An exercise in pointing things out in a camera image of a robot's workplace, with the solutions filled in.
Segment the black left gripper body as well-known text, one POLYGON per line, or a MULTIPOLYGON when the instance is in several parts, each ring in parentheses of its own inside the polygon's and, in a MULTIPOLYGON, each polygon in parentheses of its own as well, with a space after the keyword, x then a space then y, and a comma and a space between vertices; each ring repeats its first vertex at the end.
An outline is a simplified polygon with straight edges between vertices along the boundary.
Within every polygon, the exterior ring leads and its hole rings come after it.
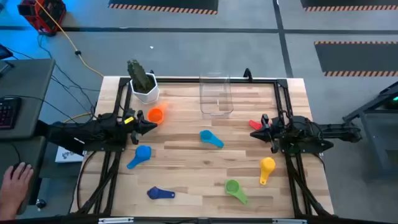
POLYGON ((131 134, 131 141, 134 145, 139 144, 137 138, 138 134, 141 134, 141 121, 144 119, 144 114, 142 110, 135 111, 133 109, 128 109, 124 115, 124 125, 126 130, 131 134))

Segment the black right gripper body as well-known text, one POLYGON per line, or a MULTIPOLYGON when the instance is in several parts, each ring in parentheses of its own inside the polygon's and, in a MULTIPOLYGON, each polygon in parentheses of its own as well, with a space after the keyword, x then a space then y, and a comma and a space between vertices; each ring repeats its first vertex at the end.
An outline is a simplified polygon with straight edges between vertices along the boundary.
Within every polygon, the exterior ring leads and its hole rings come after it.
POLYGON ((282 136, 284 121, 280 117, 269 118, 267 114, 262 115, 262 129, 265 131, 265 142, 271 143, 273 154, 279 151, 279 139, 282 136))

